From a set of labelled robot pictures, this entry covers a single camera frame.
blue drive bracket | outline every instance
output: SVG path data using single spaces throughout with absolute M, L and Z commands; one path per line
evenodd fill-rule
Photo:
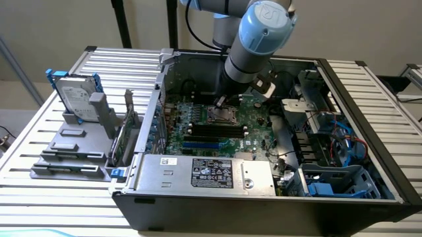
M 309 185 L 310 195 L 313 197 L 330 197 L 330 198 L 363 198 L 367 191 L 361 190 L 354 194 L 335 194 L 330 184 L 311 183 Z
M 86 79 L 91 79 L 95 82 L 95 90 L 96 90 L 96 92 L 104 93 L 104 89 L 103 89 L 103 85 L 102 85 L 102 79 L 100 79 L 100 75 L 98 73 L 92 73 L 91 76 L 86 76 L 86 75 L 70 74 L 67 71 L 55 71 L 54 72 L 52 69 L 47 69 L 46 74 L 47 74 L 48 82 L 51 83 L 52 88 L 58 92 L 58 95 L 59 95 L 59 98 L 60 98 L 62 101 L 64 101 L 64 98 L 63 98 L 63 95 L 62 95 L 62 93 L 60 93 L 60 91 L 58 89 L 58 86 L 56 86 L 56 81 L 60 80 L 60 78 L 86 78 Z M 72 122 L 72 120 L 75 120 L 75 121 L 78 121 L 79 124 L 82 124 L 83 123 L 83 119 L 80 119 L 71 112 L 70 108 L 66 106 L 66 103 L 63 103 L 63 105 L 64 105 L 64 109 L 66 109 L 66 112 L 64 112 L 63 116 L 64 117 L 67 116 L 64 119 L 67 121 L 70 121 L 71 123 L 75 123 L 75 122 Z
M 56 72 L 54 72 L 52 69 L 47 69 L 46 74 L 47 74 L 47 80 L 48 80 L 48 82 L 51 83 L 52 88 L 54 88 L 55 91 L 58 92 L 58 95 L 59 95 L 60 100 L 64 101 L 64 100 L 63 100 L 63 97 L 62 97 L 62 94 L 60 94 L 60 91 L 58 90 L 58 87 L 56 87 L 56 85 L 55 85 L 55 79 L 56 79 L 56 77 L 63 78 L 63 77 L 68 76 L 68 72 L 64 72 L 64 71 L 56 71 Z M 71 113 L 71 111 L 70 111 L 70 109 L 67 108 L 67 106 L 66 106 L 64 103 L 63 103 L 63 105 L 64 105 L 66 113 L 67 113 L 67 114 Z

black ram slot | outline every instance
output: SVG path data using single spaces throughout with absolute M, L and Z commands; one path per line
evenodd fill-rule
M 193 135 L 203 137 L 245 138 L 243 126 L 218 126 L 194 124 Z
M 197 137 L 197 136 L 185 136 L 183 141 L 186 142 L 219 142 L 218 137 Z

white floor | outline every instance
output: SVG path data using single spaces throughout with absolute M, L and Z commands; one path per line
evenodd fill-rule
M 50 83 L 35 83 L 44 99 L 48 98 L 54 89 Z M 0 125 L 18 137 L 39 109 L 28 91 L 18 81 L 0 81 Z M 0 137 L 7 131 L 0 128 Z

blue latch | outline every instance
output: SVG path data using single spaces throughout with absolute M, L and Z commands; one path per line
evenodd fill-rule
M 66 71 L 55 71 L 55 73 L 52 74 L 56 77 L 67 77 L 68 76 L 68 72 Z
M 124 179 L 124 170 L 123 169 L 114 169 L 111 171 L 111 178 L 123 180 Z
M 311 183 L 309 185 L 310 195 L 313 197 L 331 197 L 331 198 L 362 198 L 367 193 L 361 190 L 354 194 L 335 194 L 331 185 L 327 183 Z

motherboard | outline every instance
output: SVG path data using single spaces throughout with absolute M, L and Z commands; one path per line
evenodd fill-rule
M 269 160 L 274 140 L 269 106 L 242 95 L 218 108 L 189 96 L 171 96 L 164 106 L 167 155 Z

